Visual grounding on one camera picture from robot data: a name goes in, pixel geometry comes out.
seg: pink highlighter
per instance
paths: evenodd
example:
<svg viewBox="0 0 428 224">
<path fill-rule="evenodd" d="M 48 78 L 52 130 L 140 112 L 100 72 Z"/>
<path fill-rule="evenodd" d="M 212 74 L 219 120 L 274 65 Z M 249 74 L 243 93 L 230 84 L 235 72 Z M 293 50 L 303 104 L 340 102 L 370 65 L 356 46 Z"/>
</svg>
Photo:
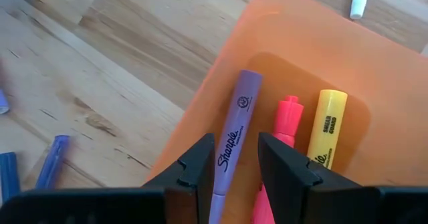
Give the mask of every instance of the pink highlighter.
<svg viewBox="0 0 428 224">
<path fill-rule="evenodd" d="M 297 96 L 286 96 L 286 100 L 280 101 L 278 105 L 273 135 L 288 146 L 294 147 L 294 136 L 302 112 L 303 105 L 299 104 L 299 98 Z M 252 223 L 275 224 L 265 185 L 261 186 L 261 191 L 255 200 Z"/>
</svg>

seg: white marker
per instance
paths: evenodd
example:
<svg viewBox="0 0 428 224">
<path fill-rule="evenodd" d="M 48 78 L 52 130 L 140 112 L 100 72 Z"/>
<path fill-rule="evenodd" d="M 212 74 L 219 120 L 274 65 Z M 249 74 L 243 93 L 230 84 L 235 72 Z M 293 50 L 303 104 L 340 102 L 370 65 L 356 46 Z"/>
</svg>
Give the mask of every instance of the white marker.
<svg viewBox="0 0 428 224">
<path fill-rule="evenodd" d="M 367 0 L 352 0 L 349 17 L 351 19 L 361 19 L 362 14 L 364 13 L 364 8 L 366 8 L 366 4 Z"/>
</svg>

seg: wooden floor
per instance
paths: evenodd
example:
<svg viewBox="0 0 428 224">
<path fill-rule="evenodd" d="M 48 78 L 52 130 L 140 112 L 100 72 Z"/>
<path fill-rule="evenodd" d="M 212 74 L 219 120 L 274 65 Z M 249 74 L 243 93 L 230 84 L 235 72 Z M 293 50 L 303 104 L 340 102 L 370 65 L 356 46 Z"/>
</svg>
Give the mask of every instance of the wooden floor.
<svg viewBox="0 0 428 224">
<path fill-rule="evenodd" d="M 0 0 L 0 152 L 23 188 L 57 134 L 73 136 L 58 187 L 143 184 L 248 1 Z M 422 52 L 428 0 L 368 0 L 359 23 Z"/>
</svg>

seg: orange tray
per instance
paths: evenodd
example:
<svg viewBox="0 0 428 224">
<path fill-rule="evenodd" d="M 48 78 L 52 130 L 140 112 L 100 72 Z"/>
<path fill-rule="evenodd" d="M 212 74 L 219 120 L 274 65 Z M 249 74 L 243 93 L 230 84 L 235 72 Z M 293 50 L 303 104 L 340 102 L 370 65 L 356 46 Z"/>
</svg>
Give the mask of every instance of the orange tray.
<svg viewBox="0 0 428 224">
<path fill-rule="evenodd" d="M 238 73 L 263 86 L 223 223 L 249 223 L 260 173 L 257 136 L 271 132 L 278 101 L 305 106 L 296 148 L 306 153 L 322 89 L 349 94 L 332 169 L 362 185 L 428 185 L 428 61 L 312 0 L 252 0 L 171 136 L 149 178 L 204 133 L 219 140 Z"/>
</svg>

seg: yellow highlighter cap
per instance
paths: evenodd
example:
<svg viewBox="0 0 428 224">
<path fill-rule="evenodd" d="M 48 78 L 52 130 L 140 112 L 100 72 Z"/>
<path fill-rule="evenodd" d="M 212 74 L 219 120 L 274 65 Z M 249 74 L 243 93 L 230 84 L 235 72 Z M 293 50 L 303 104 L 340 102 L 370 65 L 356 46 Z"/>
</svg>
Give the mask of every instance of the yellow highlighter cap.
<svg viewBox="0 0 428 224">
<path fill-rule="evenodd" d="M 331 168 L 342 125 L 348 94 L 338 90 L 322 90 L 316 108 L 308 157 Z"/>
</svg>

